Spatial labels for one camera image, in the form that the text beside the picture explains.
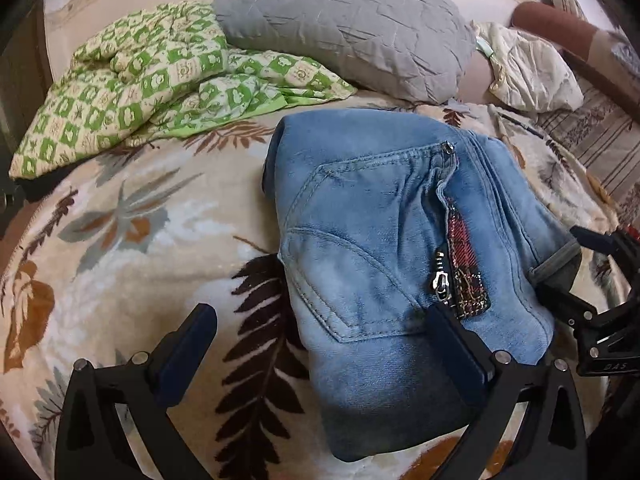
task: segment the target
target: denim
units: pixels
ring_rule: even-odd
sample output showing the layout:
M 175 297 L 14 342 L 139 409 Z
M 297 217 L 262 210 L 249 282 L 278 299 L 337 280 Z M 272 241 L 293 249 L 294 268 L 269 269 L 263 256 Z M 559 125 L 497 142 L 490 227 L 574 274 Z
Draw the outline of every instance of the denim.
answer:
M 271 139 L 262 186 L 338 458 L 414 446 L 475 414 L 424 334 L 446 200 L 466 222 L 491 301 L 463 325 L 521 363 L 548 347 L 553 318 L 527 277 L 540 266 L 548 276 L 557 262 L 569 287 L 579 247 L 500 140 L 416 114 L 294 114 Z

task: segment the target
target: metal bolt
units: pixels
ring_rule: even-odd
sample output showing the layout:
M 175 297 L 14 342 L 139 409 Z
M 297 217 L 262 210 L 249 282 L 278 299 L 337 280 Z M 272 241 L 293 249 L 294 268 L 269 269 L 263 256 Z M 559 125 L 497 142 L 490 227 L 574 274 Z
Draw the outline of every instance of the metal bolt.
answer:
M 511 354 L 506 350 L 498 350 L 494 356 L 500 364 L 508 365 L 511 362 Z
M 78 361 L 74 363 L 74 370 L 79 372 L 87 365 L 88 365 L 88 362 L 86 359 L 78 359 Z
M 143 365 L 149 359 L 149 354 L 146 352 L 138 352 L 137 354 L 133 354 L 131 358 L 131 362 L 135 365 Z
M 554 361 L 554 366 L 561 372 L 565 372 L 569 369 L 569 365 L 566 363 L 564 359 L 556 359 Z

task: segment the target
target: gray pillow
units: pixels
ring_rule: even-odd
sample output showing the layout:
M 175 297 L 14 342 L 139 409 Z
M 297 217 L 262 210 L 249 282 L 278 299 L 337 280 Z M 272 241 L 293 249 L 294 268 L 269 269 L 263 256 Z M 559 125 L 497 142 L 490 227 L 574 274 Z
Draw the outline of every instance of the gray pillow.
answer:
M 450 0 L 215 0 L 229 43 L 309 56 L 356 85 L 439 104 L 475 35 Z

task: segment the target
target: back pocket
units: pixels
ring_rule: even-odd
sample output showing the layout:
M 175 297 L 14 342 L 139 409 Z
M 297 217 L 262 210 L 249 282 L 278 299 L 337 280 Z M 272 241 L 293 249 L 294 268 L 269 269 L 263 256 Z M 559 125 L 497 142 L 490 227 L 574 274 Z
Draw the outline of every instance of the back pocket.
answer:
M 286 219 L 287 277 L 339 341 L 417 333 L 446 239 L 441 144 L 319 166 Z

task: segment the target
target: brown cushion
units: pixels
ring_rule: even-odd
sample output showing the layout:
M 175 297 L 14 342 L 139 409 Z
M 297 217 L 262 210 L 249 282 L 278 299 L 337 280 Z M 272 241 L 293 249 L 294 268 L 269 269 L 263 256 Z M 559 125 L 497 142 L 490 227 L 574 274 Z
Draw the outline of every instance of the brown cushion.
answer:
M 540 2 L 525 2 L 516 7 L 511 25 L 557 43 L 587 60 L 591 41 L 598 28 L 564 10 Z

